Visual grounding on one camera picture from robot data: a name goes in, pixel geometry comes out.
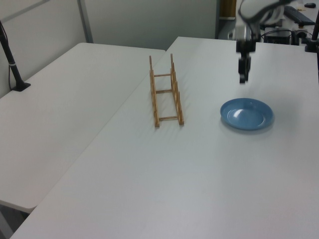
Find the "blue plate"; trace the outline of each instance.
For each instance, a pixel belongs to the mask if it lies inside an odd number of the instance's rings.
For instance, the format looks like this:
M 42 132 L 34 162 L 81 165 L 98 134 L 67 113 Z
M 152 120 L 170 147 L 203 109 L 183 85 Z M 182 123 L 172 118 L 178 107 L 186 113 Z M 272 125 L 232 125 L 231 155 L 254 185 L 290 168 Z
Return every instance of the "blue plate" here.
M 220 114 L 227 124 L 244 130 L 262 129 L 274 121 L 273 111 L 268 105 L 249 98 L 227 101 L 220 108 Z

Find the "wooden cabinet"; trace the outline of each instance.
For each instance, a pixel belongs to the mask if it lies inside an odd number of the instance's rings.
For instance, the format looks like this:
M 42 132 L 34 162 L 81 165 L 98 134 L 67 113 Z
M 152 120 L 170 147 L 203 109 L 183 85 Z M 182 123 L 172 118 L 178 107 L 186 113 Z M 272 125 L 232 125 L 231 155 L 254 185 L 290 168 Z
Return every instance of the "wooden cabinet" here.
M 220 17 L 235 17 L 236 16 L 236 0 L 221 0 L 219 16 Z

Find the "keyboard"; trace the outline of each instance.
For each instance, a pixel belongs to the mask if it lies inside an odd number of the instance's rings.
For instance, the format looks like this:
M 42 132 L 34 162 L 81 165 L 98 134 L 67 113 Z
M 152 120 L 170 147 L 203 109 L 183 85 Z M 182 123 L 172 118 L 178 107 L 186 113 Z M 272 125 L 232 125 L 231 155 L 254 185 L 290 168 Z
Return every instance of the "keyboard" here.
M 306 25 L 314 25 L 315 22 L 311 21 L 297 9 L 293 8 L 292 6 L 285 6 L 284 15 L 289 17 L 291 20 L 295 21 L 300 26 Z

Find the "white desk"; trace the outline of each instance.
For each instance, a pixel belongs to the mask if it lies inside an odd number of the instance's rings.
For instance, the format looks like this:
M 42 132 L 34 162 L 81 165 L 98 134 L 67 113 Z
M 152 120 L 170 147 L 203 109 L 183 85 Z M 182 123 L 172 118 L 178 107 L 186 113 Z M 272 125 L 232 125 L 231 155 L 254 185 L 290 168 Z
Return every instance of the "white desk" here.
M 31 212 L 163 54 L 81 43 L 0 99 L 0 204 Z
M 154 128 L 146 77 L 12 239 L 319 237 L 316 55 L 257 44 L 239 85 L 234 41 L 178 38 L 155 73 L 170 53 L 185 125 Z M 269 104 L 273 126 L 226 126 L 219 109 L 236 97 Z

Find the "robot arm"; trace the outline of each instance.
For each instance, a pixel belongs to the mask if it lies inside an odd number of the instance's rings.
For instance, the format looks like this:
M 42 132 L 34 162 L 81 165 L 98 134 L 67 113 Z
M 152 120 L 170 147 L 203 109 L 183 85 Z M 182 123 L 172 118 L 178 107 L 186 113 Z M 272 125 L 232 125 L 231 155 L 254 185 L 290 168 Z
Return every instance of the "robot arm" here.
M 260 23 L 272 24 L 284 14 L 284 5 L 293 0 L 242 0 L 236 13 L 233 38 L 237 41 L 236 52 L 241 53 L 238 72 L 240 83 L 248 81 L 251 57 L 260 41 Z

